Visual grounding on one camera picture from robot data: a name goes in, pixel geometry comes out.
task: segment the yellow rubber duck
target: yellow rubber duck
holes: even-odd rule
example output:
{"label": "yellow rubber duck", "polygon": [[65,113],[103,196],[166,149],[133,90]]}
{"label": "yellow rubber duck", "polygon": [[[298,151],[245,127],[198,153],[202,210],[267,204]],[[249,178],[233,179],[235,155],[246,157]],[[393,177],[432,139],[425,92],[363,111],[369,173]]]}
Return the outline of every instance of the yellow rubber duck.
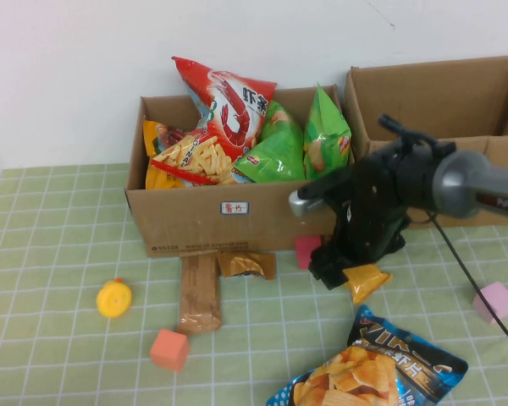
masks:
{"label": "yellow rubber duck", "polygon": [[117,277],[109,281],[98,292],[96,297],[98,311],[105,317],[119,317],[123,315],[132,304],[132,291],[122,279]]}

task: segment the white wall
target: white wall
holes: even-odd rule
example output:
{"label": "white wall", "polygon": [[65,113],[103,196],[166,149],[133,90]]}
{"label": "white wall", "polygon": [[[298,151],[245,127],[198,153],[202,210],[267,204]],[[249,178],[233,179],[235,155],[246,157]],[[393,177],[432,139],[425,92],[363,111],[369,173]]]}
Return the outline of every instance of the white wall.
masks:
{"label": "white wall", "polygon": [[0,156],[127,162],[138,97],[185,93],[173,55],[298,87],[503,54],[508,0],[0,0]]}

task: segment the white label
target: white label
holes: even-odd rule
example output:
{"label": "white label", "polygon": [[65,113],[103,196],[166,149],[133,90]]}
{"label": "white label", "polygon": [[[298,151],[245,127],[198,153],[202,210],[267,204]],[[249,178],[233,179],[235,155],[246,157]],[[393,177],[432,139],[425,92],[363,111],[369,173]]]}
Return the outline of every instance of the white label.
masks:
{"label": "white label", "polygon": [[248,201],[223,201],[220,212],[225,215],[248,214]]}

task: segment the orange foam cube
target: orange foam cube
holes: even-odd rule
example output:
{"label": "orange foam cube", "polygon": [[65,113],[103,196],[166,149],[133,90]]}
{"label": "orange foam cube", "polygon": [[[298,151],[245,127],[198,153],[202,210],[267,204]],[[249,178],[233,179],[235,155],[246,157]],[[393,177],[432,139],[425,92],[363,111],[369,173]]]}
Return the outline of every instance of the orange foam cube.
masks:
{"label": "orange foam cube", "polygon": [[189,352],[190,345],[184,334],[163,328],[152,345],[151,359],[158,366],[179,371],[185,364]]}

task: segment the chip bag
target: chip bag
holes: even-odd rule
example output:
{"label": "chip bag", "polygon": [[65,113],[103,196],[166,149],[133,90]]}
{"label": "chip bag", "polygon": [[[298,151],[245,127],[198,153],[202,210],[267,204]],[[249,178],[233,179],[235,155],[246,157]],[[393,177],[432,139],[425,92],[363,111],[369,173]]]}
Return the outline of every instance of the chip bag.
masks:
{"label": "chip bag", "polygon": [[239,158],[235,168],[254,182],[305,180],[301,127],[276,101],[269,104],[261,143]]}
{"label": "chip bag", "polygon": [[350,127],[320,85],[305,127],[307,179],[318,179],[348,162]]}
{"label": "chip bag", "polygon": [[156,121],[145,120],[143,122],[143,140],[145,141],[146,154],[149,156],[149,164],[146,169],[145,189],[170,189],[192,186],[191,183],[176,178],[166,173],[151,163],[153,157],[165,151],[172,145],[177,144],[185,137],[185,132]]}
{"label": "chip bag", "polygon": [[276,83],[212,70],[188,59],[174,61],[202,118],[194,131],[152,163],[198,184],[232,184],[232,164],[252,148]]}
{"label": "chip bag", "polygon": [[253,275],[271,281],[274,279],[277,259],[275,254],[225,251],[218,253],[218,266],[223,277]]}
{"label": "chip bag", "polygon": [[430,406],[467,372],[463,359],[376,317],[362,305],[349,347],[296,377],[266,405]]}
{"label": "chip bag", "polygon": [[372,292],[393,279],[393,275],[381,272],[374,264],[347,268],[345,269],[345,275],[348,278],[345,286],[352,293],[352,303],[354,305],[360,304]]}

